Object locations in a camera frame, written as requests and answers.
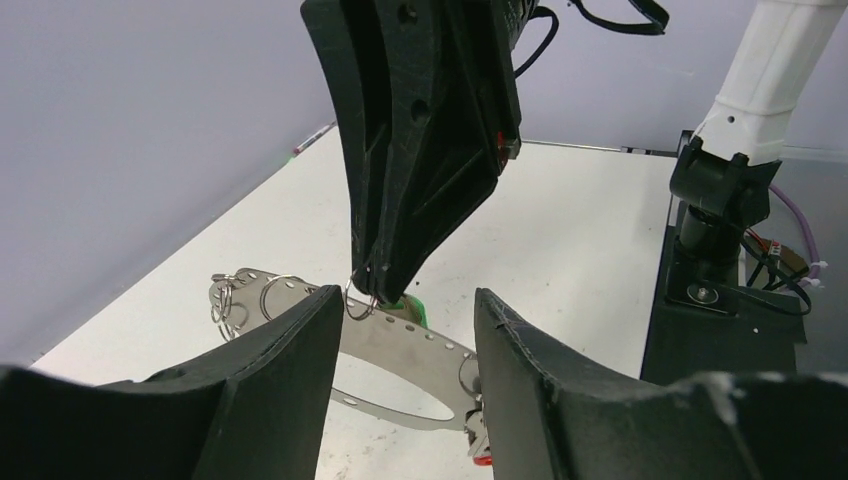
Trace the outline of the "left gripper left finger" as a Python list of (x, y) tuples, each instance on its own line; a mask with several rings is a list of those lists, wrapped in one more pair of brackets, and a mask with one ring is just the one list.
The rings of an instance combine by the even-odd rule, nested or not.
[(1, 370), (5, 479), (311, 479), (343, 320), (323, 286), (271, 322), (141, 382)]

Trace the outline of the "green tagged key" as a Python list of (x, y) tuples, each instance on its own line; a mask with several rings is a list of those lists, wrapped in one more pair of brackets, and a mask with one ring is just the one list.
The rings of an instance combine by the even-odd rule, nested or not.
[(381, 309), (423, 328), (428, 327), (423, 302), (411, 294), (402, 295), (395, 303), (385, 303), (381, 306)]

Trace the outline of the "red tagged key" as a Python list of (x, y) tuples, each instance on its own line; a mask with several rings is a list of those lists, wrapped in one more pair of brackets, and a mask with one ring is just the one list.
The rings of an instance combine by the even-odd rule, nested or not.
[(491, 466), (492, 454), (488, 430), (481, 410), (475, 410), (468, 415), (465, 432), (469, 442), (468, 456), (473, 463), (477, 466)]

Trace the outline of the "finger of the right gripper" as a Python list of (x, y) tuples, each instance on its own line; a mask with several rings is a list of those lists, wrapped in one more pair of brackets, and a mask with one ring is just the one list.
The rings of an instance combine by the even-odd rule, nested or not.
[(368, 295), (401, 295), (424, 261), (412, 231), (423, 198), (414, 165), (424, 128), (410, 95), (396, 95), (391, 54), (415, 44), (421, 1), (305, 1), (300, 15), (337, 120), (350, 200), (352, 281)]
[(520, 149), (520, 1), (381, 1), (391, 137), (370, 292), (395, 301)]

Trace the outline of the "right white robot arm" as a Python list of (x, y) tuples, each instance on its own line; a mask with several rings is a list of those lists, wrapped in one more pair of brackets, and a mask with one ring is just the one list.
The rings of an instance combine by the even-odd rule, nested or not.
[[(671, 190), (708, 221), (685, 250), (719, 265), (767, 213), (791, 115), (843, 1), (757, 3)], [(511, 54), (536, 1), (306, 1), (351, 206), (351, 282), (394, 303), (521, 148)]]

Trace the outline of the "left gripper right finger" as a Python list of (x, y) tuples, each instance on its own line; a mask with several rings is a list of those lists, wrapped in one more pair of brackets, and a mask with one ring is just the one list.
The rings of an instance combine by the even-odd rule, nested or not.
[(498, 479), (843, 479), (847, 378), (609, 369), (475, 293), (483, 417)]

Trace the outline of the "metal crescent keyring plate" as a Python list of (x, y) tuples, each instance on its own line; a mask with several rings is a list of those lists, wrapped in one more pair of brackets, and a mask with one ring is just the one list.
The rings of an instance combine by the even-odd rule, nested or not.
[[(211, 317), (225, 340), (276, 318), (311, 295), (315, 285), (292, 275), (242, 268), (215, 274), (209, 289)], [(347, 300), (343, 308), (342, 354), (383, 369), (420, 388), (451, 412), (436, 419), (402, 412), (333, 389), (332, 400), (378, 419), (422, 431), (483, 434), (483, 402), (475, 352), (394, 313)]]

